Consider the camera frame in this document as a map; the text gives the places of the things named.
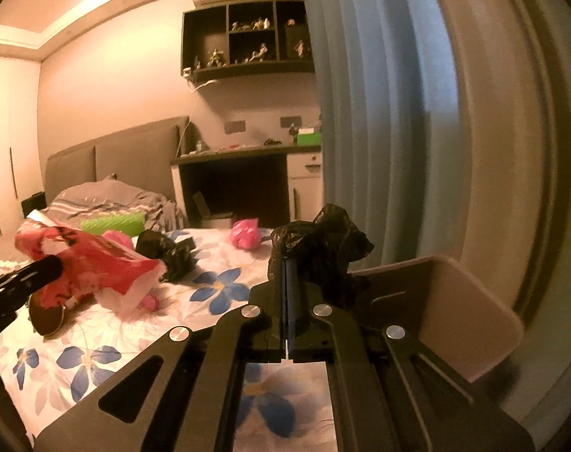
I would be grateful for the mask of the red white snack bag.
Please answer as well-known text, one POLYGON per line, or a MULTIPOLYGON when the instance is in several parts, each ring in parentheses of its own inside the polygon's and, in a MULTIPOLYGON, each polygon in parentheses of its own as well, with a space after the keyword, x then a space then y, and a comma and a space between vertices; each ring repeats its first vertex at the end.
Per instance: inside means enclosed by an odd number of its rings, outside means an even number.
POLYGON ((49 255, 60 258, 59 279, 36 293, 45 308, 78 303, 88 295, 119 314, 134 311, 166 272, 160 259, 146 258, 133 250, 83 230, 28 219, 19 227, 14 244, 32 260, 49 255))

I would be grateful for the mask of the green foam roll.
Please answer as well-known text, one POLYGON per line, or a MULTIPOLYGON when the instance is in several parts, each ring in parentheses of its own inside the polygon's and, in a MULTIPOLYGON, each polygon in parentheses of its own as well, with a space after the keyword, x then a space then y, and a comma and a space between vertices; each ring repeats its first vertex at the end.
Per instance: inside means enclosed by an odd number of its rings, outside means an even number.
POLYGON ((145 216, 137 212, 103 215, 83 220, 80 229, 98 236, 116 231, 129 237, 136 237, 145 230, 145 216))

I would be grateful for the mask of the pink plastic bag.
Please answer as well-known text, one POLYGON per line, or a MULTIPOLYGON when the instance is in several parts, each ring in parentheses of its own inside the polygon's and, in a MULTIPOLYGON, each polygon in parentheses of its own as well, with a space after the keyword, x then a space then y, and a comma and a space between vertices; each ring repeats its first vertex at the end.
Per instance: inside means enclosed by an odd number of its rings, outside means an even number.
POLYGON ((259 230, 259 219, 241 219, 233 224, 229 241, 232 246, 242 250, 255 250, 262 243, 262 236, 259 230))

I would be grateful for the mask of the brown trash bin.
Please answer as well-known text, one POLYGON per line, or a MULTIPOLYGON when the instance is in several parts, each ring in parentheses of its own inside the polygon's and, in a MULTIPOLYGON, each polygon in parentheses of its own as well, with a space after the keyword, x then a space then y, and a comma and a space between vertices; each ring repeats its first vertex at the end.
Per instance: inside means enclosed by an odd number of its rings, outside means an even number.
POLYGON ((517 314, 450 257, 432 255, 356 270, 360 321, 380 330, 398 325, 469 382, 519 346, 517 314))

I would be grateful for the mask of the black nightstand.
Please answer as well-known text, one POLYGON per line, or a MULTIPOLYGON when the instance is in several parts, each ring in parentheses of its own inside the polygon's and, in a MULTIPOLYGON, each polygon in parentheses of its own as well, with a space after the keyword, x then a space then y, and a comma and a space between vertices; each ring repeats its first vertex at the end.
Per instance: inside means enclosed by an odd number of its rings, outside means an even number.
POLYGON ((46 208, 46 193, 36 192, 21 202, 22 213, 25 217, 29 216, 33 210, 41 210, 46 208))

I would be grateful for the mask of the white wardrobe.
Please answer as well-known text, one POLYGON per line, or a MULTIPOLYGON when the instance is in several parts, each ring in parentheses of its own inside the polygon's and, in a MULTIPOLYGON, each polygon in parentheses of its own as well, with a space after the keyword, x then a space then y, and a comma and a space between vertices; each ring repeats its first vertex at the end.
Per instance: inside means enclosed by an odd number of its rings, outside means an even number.
POLYGON ((43 191, 37 142, 40 64, 0 57, 0 237, 24 218, 21 203, 43 191))

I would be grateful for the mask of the grey striped blanket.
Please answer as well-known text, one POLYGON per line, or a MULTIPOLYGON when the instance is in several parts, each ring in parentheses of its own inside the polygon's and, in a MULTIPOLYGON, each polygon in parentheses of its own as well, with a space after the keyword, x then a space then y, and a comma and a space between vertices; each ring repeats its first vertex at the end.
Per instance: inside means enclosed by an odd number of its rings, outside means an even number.
MULTIPOLYGON (((108 215, 140 213, 147 229, 168 233, 185 226, 185 216, 175 201, 165 195, 145 191, 114 179, 86 182, 62 191, 41 211, 55 223, 79 228, 89 219, 108 215)), ((0 275, 23 266, 28 257, 14 246, 20 228, 31 226, 26 218, 0 237, 0 275)))

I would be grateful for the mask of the small white bin under desk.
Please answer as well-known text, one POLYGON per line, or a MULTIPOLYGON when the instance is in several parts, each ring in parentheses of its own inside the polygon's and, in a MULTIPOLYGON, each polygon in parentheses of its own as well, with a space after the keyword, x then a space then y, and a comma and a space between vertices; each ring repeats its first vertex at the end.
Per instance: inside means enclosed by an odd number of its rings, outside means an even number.
POLYGON ((201 192, 192 195, 196 208, 201 216, 201 227, 203 229, 230 229, 232 226, 233 213, 222 212, 212 213, 201 192))

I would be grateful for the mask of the grey upholstered headboard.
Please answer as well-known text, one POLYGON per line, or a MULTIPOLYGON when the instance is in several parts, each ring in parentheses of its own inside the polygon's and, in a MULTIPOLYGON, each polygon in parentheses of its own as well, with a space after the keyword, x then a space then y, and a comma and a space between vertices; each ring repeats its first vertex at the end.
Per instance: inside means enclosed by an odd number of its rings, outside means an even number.
POLYGON ((171 161, 177 157, 187 118, 166 118, 105 135, 51 155, 44 192, 52 201, 62 191, 115 176, 125 184, 175 198, 171 161))

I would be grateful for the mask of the dark desk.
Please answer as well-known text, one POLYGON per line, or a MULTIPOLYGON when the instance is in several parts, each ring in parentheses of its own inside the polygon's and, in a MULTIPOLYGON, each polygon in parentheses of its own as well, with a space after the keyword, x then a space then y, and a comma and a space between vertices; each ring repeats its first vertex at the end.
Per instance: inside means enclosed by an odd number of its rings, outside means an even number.
POLYGON ((321 147, 272 145, 182 155, 171 161, 177 205, 195 228, 201 228, 192 199, 196 192, 212 213, 232 212, 232 220, 257 218, 263 228, 289 223, 286 157, 309 152, 321 153, 321 147))

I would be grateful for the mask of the white drawer cabinet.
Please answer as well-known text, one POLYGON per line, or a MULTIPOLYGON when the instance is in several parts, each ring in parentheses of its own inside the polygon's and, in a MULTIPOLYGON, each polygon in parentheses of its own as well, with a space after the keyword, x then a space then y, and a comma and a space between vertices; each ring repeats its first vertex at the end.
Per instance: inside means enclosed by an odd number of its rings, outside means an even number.
POLYGON ((323 207, 322 154, 288 154, 286 169, 291 220, 312 221, 323 207))

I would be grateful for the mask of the green box on desk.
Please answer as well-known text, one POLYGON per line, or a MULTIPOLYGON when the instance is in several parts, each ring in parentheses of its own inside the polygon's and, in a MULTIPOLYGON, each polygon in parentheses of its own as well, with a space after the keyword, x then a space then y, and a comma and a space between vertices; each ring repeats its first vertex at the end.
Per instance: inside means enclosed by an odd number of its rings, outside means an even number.
POLYGON ((322 134, 317 128, 300 128, 295 136, 295 142, 298 146, 315 146, 320 145, 322 134))

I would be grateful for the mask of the blue curtain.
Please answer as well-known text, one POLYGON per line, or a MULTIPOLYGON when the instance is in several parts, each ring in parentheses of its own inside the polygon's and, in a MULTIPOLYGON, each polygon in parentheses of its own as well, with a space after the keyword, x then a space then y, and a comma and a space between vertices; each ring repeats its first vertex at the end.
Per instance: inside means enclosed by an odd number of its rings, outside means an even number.
POLYGON ((305 0, 324 196, 373 243, 365 266, 458 256, 468 135, 439 0, 305 0))

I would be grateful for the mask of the beige curtain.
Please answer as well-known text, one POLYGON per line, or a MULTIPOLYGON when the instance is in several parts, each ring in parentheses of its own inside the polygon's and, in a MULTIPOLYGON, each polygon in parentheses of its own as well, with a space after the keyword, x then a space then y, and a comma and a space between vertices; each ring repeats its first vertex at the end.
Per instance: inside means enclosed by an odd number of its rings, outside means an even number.
POLYGON ((571 0, 439 0, 469 132, 460 259, 525 326, 482 383, 558 449, 571 431, 571 0))

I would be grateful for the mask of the dark wall shelf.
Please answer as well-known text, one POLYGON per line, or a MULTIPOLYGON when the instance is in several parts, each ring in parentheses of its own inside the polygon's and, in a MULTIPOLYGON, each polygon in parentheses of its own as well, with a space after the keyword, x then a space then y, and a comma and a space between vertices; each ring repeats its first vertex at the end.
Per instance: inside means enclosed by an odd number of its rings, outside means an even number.
POLYGON ((181 76, 193 84, 270 73, 312 73, 305 2, 257 1, 188 11, 181 76))

